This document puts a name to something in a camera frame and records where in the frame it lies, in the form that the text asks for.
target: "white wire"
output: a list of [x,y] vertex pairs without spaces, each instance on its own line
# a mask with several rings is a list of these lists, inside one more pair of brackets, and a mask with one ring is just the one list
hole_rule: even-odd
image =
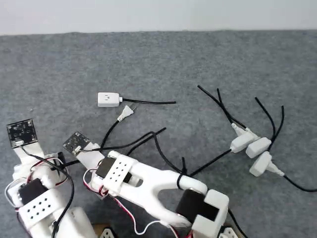
[[168,225],[168,227],[172,230],[174,236],[175,236],[176,238],[179,238],[179,236],[177,235],[176,231],[174,230],[174,228],[173,228],[170,224]]
[[147,232],[147,229],[149,228],[150,225],[152,225],[154,223],[160,223],[159,220],[152,221],[152,222],[150,222],[150,223],[148,223],[146,225],[146,227],[144,228],[144,230],[142,232],[138,232],[137,228],[136,228],[136,221],[135,221],[135,218],[134,218],[133,214],[117,198],[114,197],[113,199],[119,204],[120,207],[122,207],[131,216],[131,218],[133,220],[133,224],[134,224],[134,232],[135,232],[135,234],[137,234],[139,236],[144,235],[145,232]]
[[86,170],[86,172],[84,173],[84,176],[83,176],[83,182],[84,182],[84,184],[85,184],[91,191],[99,193],[99,191],[94,190],[94,189],[93,189],[92,187],[90,187],[90,186],[88,185],[88,183],[86,182],[86,179],[85,179],[86,174],[87,174],[89,171],[91,171],[91,170],[97,170],[97,169],[88,169],[88,170]]
[[12,207],[15,207],[15,205],[14,205],[14,203],[12,202],[12,200],[9,198],[7,191],[8,191],[8,189],[11,187],[11,185],[12,185],[13,183],[15,183],[15,182],[17,182],[17,181],[19,181],[19,180],[21,180],[21,179],[25,179],[25,178],[18,178],[18,179],[16,179],[16,180],[12,181],[12,182],[9,183],[9,184],[7,185],[7,187],[5,187],[5,189],[4,189],[5,198],[8,200],[8,202],[10,203],[10,205],[11,205]]
[[[60,162],[60,164],[64,164],[63,163],[63,161],[62,160],[60,160],[59,158],[49,158],[49,159],[45,159],[46,161],[51,161],[51,160],[57,160],[57,161],[59,161]],[[47,166],[47,164],[45,163],[45,162],[43,162],[43,161],[41,161],[38,165],[36,165],[36,166],[34,166],[34,167],[31,167],[31,169],[30,169],[30,171],[31,171],[31,173],[33,172],[33,169],[34,168],[36,168],[37,166],[40,166],[40,165],[43,165],[44,164],[44,166]],[[63,178],[63,179],[61,179],[60,180],[60,182],[62,182],[63,180],[65,180],[67,178],[67,176],[65,176],[65,178]]]

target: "red and white wire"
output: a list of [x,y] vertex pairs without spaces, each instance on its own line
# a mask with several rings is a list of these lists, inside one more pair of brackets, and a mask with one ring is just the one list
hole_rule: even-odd
[[[136,228],[136,221],[135,221],[135,218],[134,218],[133,214],[132,214],[117,198],[115,198],[115,197],[112,197],[112,198],[116,201],[116,203],[119,205],[119,207],[121,207],[121,208],[131,217],[131,219],[132,219],[132,221],[133,221],[133,225],[134,225],[134,232],[135,232],[135,234],[137,234],[137,235],[139,235],[139,236],[140,236],[140,235],[144,235],[150,225],[152,225],[152,224],[154,224],[154,223],[160,223],[159,220],[152,221],[152,222],[148,223],[148,224],[145,226],[145,228],[144,228],[144,230],[143,230],[142,232],[138,232],[138,231],[137,231],[137,228]],[[171,225],[169,225],[169,228],[172,230],[172,232],[173,232],[173,234],[175,235],[175,237],[176,237],[176,238],[179,238],[179,236],[178,236],[178,234],[177,234],[177,231],[176,231]]]
[[[60,162],[61,165],[64,164],[64,163],[62,162],[62,160],[60,160],[59,158],[52,158],[52,157],[50,157],[50,158],[46,158],[45,160],[46,160],[46,161],[57,160],[57,161]],[[35,163],[35,164],[30,168],[30,171],[31,171],[31,172],[30,172],[30,174],[29,174],[29,176],[28,176],[28,178],[27,178],[27,183],[29,183],[29,182],[31,181],[32,173],[34,172],[32,169],[33,169],[34,167],[36,167],[36,166],[39,166],[39,165],[43,164],[43,163],[44,163],[43,161],[39,161],[39,162]],[[60,186],[60,185],[63,184],[66,180],[67,180],[67,178],[64,178],[64,179],[61,180],[60,182],[56,183],[56,186]]]
[[96,170],[97,170],[97,169],[88,169],[88,170],[86,170],[86,172],[84,173],[84,176],[83,176],[83,182],[84,182],[84,185],[86,186],[86,188],[87,188],[88,190],[90,190],[90,191],[92,191],[92,192],[95,192],[95,193],[100,194],[101,196],[103,196],[103,194],[101,193],[101,191],[102,191],[102,189],[103,189],[103,186],[101,186],[101,187],[99,188],[99,190],[95,190],[95,189],[93,189],[92,187],[89,186],[89,184],[86,182],[86,179],[85,179],[88,172],[90,172],[90,171],[96,171]]

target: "white plug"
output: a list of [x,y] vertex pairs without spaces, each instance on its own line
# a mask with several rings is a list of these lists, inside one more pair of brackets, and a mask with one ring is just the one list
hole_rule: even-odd
[[132,108],[130,108],[129,106],[125,106],[121,115],[117,118],[118,121],[122,121],[123,119],[125,119],[126,117],[132,115],[134,113],[134,110],[136,109],[135,106],[131,106]]
[[255,177],[261,176],[265,170],[269,170],[272,173],[276,173],[280,176],[284,176],[285,173],[281,171],[274,163],[272,163],[272,156],[268,151],[263,152],[257,160],[254,162],[249,172]]
[[231,126],[238,135],[238,137],[235,138],[230,145],[230,149],[233,153],[242,151],[243,149],[247,148],[249,144],[259,139],[259,137],[249,128],[244,130],[238,127],[235,123],[232,123]]
[[266,151],[271,143],[272,143],[271,140],[267,139],[266,137],[262,137],[261,139],[258,139],[248,145],[246,154],[251,159],[253,159],[256,156],[262,154],[264,151]]
[[122,97],[118,93],[98,93],[98,107],[113,108],[122,103]]

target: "black cable tie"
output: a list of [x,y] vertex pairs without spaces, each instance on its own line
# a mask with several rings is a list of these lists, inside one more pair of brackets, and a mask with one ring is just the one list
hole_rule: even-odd
[[176,181],[176,185],[180,190],[183,190],[179,185],[180,179],[183,177],[183,175],[185,175],[185,176],[187,175],[187,168],[186,168],[186,163],[185,163],[184,157],[182,157],[182,164],[183,164],[182,172],[180,173],[180,175],[178,176],[177,181]]

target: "white outlet adapter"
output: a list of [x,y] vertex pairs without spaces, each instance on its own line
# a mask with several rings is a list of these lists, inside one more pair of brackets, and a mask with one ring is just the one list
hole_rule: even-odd
[[98,93],[98,107],[100,108],[118,107],[122,100],[118,93]]

